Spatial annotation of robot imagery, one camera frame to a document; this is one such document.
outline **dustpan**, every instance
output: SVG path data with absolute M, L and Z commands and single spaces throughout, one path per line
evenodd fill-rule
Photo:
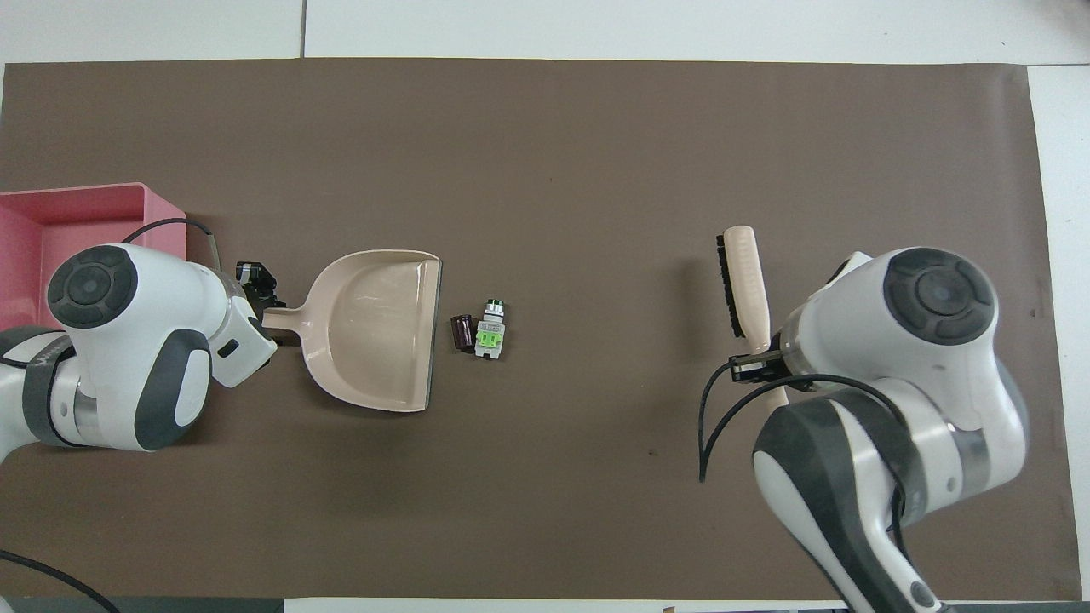
M 374 250 L 337 260 L 298 309 L 266 309 L 262 325 L 299 335 L 306 369 L 330 395 L 361 407 L 427 407 L 441 262 L 423 251 Z

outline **brown mat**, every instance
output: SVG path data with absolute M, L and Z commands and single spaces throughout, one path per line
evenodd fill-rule
M 445 267 L 424 413 L 340 404 L 282 349 L 173 448 L 13 454 L 0 546 L 113 594 L 832 598 L 758 492 L 760 409 L 697 482 L 700 389 L 743 349 L 714 237 L 744 223 L 777 323 L 856 249 L 991 274 L 1030 458 L 906 538 L 944 598 L 1080 593 L 1022 68 L 36 64 L 4 92 L 0 188 L 144 181 L 289 304 L 352 251 Z M 446 327 L 487 298 L 496 363 Z M 64 592 L 0 566 L 0 593 Z

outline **dustpan handle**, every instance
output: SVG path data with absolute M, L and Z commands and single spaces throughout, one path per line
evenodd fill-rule
M 299 334 L 299 309 L 266 309 L 262 318 L 262 327 L 268 329 L 288 329 Z

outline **black cable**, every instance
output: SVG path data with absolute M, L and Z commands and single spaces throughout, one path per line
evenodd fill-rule
M 885 407 L 885 409 L 889 411 L 889 413 L 894 417 L 894 419 L 897 420 L 898 423 L 907 428 L 907 424 L 905 423 L 905 418 L 897 410 L 897 405 L 894 404 L 894 401 L 891 400 L 888 396 L 886 396 L 885 394 L 883 394 L 882 392 L 880 392 L 879 389 L 874 388 L 871 385 L 868 385 L 859 380 L 855 380 L 847 376 L 840 376 L 836 374 L 797 374 L 777 378 L 776 381 L 766 383 L 761 387 L 758 387 L 753 392 L 750 392 L 746 396 L 742 396 L 742 398 L 737 402 L 735 402 L 735 405 L 730 407 L 730 409 L 726 412 L 726 414 L 723 416 L 723 419 L 720 419 L 719 423 L 716 424 L 715 430 L 712 431 L 712 435 L 707 437 L 707 443 L 705 443 L 704 412 L 707 406 L 707 396 L 708 394 L 711 394 L 712 387 L 715 385 L 715 382 L 719 378 L 719 376 L 724 372 L 729 370 L 730 366 L 732 365 L 734 361 L 728 361 L 727 363 L 716 369 L 715 372 L 712 373 L 712 376 L 708 377 L 707 384 L 704 385 L 704 392 L 700 396 L 700 417 L 699 417 L 697 433 L 698 433 L 698 450 L 700 453 L 701 483 L 703 483 L 705 478 L 707 477 L 707 462 L 712 457 L 712 448 L 715 446 L 715 442 L 719 438 L 719 434 L 723 433 L 723 429 L 727 426 L 727 423 L 729 423 L 730 420 L 734 419 L 736 414 L 738 414 L 738 411 L 740 411 L 746 405 L 749 405 L 754 399 L 756 399 L 758 396 L 761 396 L 766 392 L 772 392 L 773 389 L 776 389 L 777 387 L 783 387 L 785 385 L 791 385 L 794 383 L 822 382 L 822 383 L 837 383 L 839 385 L 844 385 L 847 387 L 853 387 L 856 389 L 869 394 L 879 402 L 881 402 Z M 891 500 L 889 503 L 892 508 L 891 530 L 893 531 L 894 542 L 897 545 L 897 549 L 900 551 L 901 555 L 905 556 L 905 560 L 907 560 L 908 563 L 911 565 L 912 562 L 911 558 L 909 558 L 908 556 L 908 550 L 905 548 L 905 539 L 900 532 L 900 516 L 901 513 L 904 512 L 905 486 L 904 484 L 900 483 L 900 480 L 897 479 L 897 476 L 896 473 L 893 472 L 893 470 L 889 470 L 889 473 L 893 476 L 894 480 L 894 493 L 893 493 L 893 498 Z
M 201 221 L 197 221 L 195 219 L 186 219 L 184 217 L 171 217 L 169 219 L 159 219 L 158 221 L 152 221 L 147 226 L 144 226 L 143 228 L 136 230 L 135 232 L 122 239 L 121 242 L 123 243 L 133 242 L 134 240 L 136 240 L 136 237 L 143 235 L 144 232 L 158 228 L 159 226 L 166 226 L 167 224 L 189 224 L 190 226 L 199 228 L 201 231 L 208 235 L 209 237 L 211 236 L 211 230 L 208 229 L 208 226 L 205 226 Z
M 845 385 L 847 387 L 855 387 L 856 389 L 859 389 L 861 392 L 865 392 L 867 394 L 870 394 L 871 396 L 873 396 L 883 406 L 885 406 L 885 408 L 897 419 L 898 422 L 904 423 L 904 419 L 900 417 L 900 413 L 897 412 L 896 405 L 894 404 L 894 401 L 891 400 L 889 397 L 886 396 L 885 394 L 879 392 L 874 387 L 872 387 L 872 386 L 870 386 L 870 385 L 868 385 L 868 384 L 865 384 L 865 383 L 863 383 L 861 381 L 858 381 L 858 380 L 855 380 L 855 378 L 851 378 L 851 377 L 847 377 L 847 376 L 840 376 L 840 375 L 837 375 L 837 374 L 795 374 L 795 375 L 791 375 L 791 376 L 785 376 L 783 378 L 777 378 L 776 381 L 773 381 L 772 383 L 765 383 L 761 387 L 758 387 L 753 392 L 750 392 L 746 396 L 742 396 L 741 400 L 738 400 L 737 402 L 735 402 L 735 406 L 730 407 L 730 410 L 728 410 L 727 413 L 725 416 L 723 416 L 723 419 L 720 419 L 719 423 L 716 424 L 715 430 L 712 431 L 712 435 L 707 437 L 707 443 L 705 444 L 704 443 L 704 410 L 705 410 L 705 406 L 707 404 L 707 395 L 708 395 L 708 393 L 711 393 L 712 386 L 715 385 L 715 381 L 717 378 L 719 378 L 719 375 L 723 374 L 731 365 L 732 365 L 732 362 L 727 362 L 726 364 L 723 364 L 722 366 L 719 366 L 712 374 L 712 377 L 708 378 L 708 381 L 707 381 L 707 385 L 704 386 L 704 394 L 702 394 L 701 398 L 700 398 L 700 426 L 699 426 L 699 433 L 700 433 L 700 441 L 699 441 L 699 443 L 700 443 L 700 446 L 699 446 L 699 450 L 700 450 L 700 480 L 701 480 L 701 482 L 704 481 L 704 478 L 707 474 L 707 460 L 712 456 L 712 448 L 715 446 L 715 442 L 718 440 L 719 434 L 723 433 L 723 429 L 727 426 L 727 423 L 729 423 L 730 420 L 734 419 L 734 417 L 736 414 L 738 414 L 738 411 L 740 411 L 742 409 L 742 407 L 744 407 L 746 405 L 752 402 L 758 396 L 764 394 L 765 392 L 771 392 L 771 390 L 773 390 L 773 389 L 775 389 L 777 387 L 783 387 L 785 385 L 791 385 L 794 383 L 818 383 L 818 382 L 837 383 L 837 384 L 840 384 L 840 385 Z
M 13 366 L 13 368 L 16 368 L 16 369 L 24 369 L 24 370 L 28 365 L 26 362 L 20 362 L 19 360 L 12 360 L 12 359 L 9 359 L 9 358 L 4 358 L 3 356 L 0 356 L 0 364 L 3 364 L 5 366 Z
M 0 549 L 0 560 L 7 560 L 8 562 L 19 564 L 20 566 L 25 566 L 32 570 L 37 570 L 38 573 L 44 573 L 46 575 L 49 575 L 50 577 L 63 581 L 69 586 L 80 590 L 87 598 L 94 600 L 96 603 L 98 603 L 99 606 L 109 611 L 110 613 L 121 613 L 120 611 L 118 611 L 118 608 L 112 602 L 110 602 L 108 598 L 98 593 L 87 584 L 84 584 L 80 579 L 76 579 L 75 577 L 69 575 L 68 573 L 64 573 L 63 570 L 58 570 L 57 568 L 53 568 L 48 564 L 43 564 L 37 560 L 23 557 L 17 553 L 12 553 L 10 551 L 5 551 L 2 549 Z
M 143 235 L 144 232 L 158 228 L 159 226 L 166 226 L 167 224 L 187 224 L 190 226 L 198 228 L 202 232 L 207 235 L 208 244 L 211 247 L 211 257 L 216 264 L 216 269 L 221 273 L 223 272 L 223 266 L 219 262 L 219 249 L 216 247 L 216 235 L 214 235 L 213 231 L 208 229 L 208 226 L 205 226 L 204 224 L 195 219 L 186 219 L 184 217 L 171 217 L 169 219 L 159 219 L 158 221 L 152 221 L 150 224 L 140 228 L 135 232 L 125 237 L 121 242 L 130 243 L 136 240 L 136 237 Z

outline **green label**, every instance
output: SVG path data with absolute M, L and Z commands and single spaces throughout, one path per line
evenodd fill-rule
M 487 347 L 489 349 L 495 349 L 499 341 L 504 339 L 504 335 L 496 334 L 494 332 L 477 330 L 477 342 L 482 347 Z

